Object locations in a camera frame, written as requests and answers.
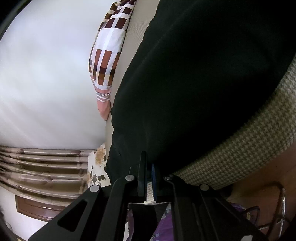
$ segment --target metal bolt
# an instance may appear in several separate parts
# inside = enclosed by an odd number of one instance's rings
[[[91,192],[97,192],[98,190],[100,190],[100,186],[99,185],[92,185],[90,190],[91,190]]]
[[[173,179],[173,177],[174,177],[174,176],[171,174],[171,175],[169,175],[168,177],[165,177],[165,179],[168,180],[168,181],[170,181],[170,180]]]
[[[134,179],[135,179],[135,177],[133,175],[127,175],[126,176],[127,181],[133,181]]]
[[[207,191],[207,190],[209,190],[209,186],[207,184],[202,184],[202,185],[200,185],[200,189],[202,191]]]
[[[242,237],[241,241],[252,241],[253,235],[246,235]]]

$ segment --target curtain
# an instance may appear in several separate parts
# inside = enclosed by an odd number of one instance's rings
[[[0,146],[0,186],[33,201],[67,206],[87,189],[92,151]]]

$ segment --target purple fabric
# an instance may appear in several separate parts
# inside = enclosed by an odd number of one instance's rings
[[[233,203],[230,202],[231,206],[233,206],[237,211],[239,211],[240,213],[244,210],[246,210],[245,207],[243,207],[242,205],[238,204],[238,203]]]
[[[133,231],[134,231],[134,219],[133,219],[133,211],[128,211],[128,238],[126,241],[131,241],[131,238],[133,237]]]
[[[174,241],[171,210],[159,222],[150,241]]]

